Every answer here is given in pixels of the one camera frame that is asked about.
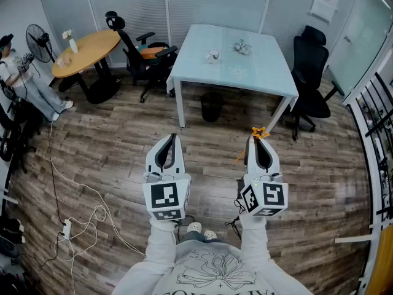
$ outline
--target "black table base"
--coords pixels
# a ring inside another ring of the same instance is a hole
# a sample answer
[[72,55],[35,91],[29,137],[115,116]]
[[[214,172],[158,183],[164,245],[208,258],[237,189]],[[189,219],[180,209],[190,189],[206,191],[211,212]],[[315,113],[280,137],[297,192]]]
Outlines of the black table base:
[[120,88],[120,79],[114,77],[106,63],[105,58],[101,59],[99,63],[95,63],[94,66],[99,75],[99,80],[94,82],[89,88],[86,86],[82,76],[77,73],[75,74],[76,81],[86,94],[87,100],[91,104],[100,104],[108,99],[112,98]]

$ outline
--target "black trash can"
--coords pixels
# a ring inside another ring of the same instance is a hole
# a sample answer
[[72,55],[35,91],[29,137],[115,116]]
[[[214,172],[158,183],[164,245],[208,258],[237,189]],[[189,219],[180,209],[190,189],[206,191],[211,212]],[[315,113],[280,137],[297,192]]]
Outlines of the black trash can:
[[218,93],[206,93],[201,97],[202,117],[207,122],[215,122],[220,117],[224,99]]

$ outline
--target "flower vase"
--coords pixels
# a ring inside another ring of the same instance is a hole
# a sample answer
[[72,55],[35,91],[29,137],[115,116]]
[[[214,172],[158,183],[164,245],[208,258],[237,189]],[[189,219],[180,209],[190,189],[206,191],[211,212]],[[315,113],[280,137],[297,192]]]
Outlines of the flower vase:
[[69,46],[71,47],[74,53],[78,53],[78,46],[76,46],[76,42],[73,38],[69,40]]

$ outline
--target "window blind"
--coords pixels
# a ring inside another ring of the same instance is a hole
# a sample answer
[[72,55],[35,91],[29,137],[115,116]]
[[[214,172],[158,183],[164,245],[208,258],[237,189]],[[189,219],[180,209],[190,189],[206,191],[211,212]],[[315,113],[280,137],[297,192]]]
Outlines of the window blind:
[[[124,31],[130,36],[134,45],[139,45],[136,38],[148,32],[155,35],[148,38],[147,43],[168,43],[168,29],[166,25],[165,0],[90,0],[93,12],[100,30],[108,29],[105,13],[116,11],[125,20]],[[111,52],[110,56],[114,64],[126,62],[123,53],[124,43]]]
[[180,47],[191,24],[257,32],[266,0],[169,0],[172,45]]
[[88,0],[41,1],[62,50],[69,47],[68,40],[63,40],[62,37],[64,31],[72,30],[72,37],[75,40],[96,31]]
[[294,64],[294,37],[301,35],[306,25],[325,33],[326,48],[331,52],[340,37],[355,0],[340,0],[331,23],[309,14],[314,0],[270,0],[262,33],[276,38],[289,68]]

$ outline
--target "person's arm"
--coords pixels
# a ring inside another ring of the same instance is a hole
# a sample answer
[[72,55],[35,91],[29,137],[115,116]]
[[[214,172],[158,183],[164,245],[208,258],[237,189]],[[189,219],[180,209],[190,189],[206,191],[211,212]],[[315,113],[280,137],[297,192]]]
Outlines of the person's arm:
[[175,223],[150,219],[152,232],[146,248],[146,258],[134,265],[117,283],[112,295],[151,295],[157,283],[174,267],[176,239]]
[[252,215],[240,216],[241,235],[240,262],[260,272],[267,283],[280,295],[312,295],[299,281],[286,274],[270,259],[267,248],[266,218]]
[[7,80],[6,80],[6,86],[12,87],[16,81],[18,81],[20,78],[20,74],[12,74]]
[[19,74],[11,74],[5,63],[0,64],[0,77],[6,83],[6,86],[11,87],[19,79]]

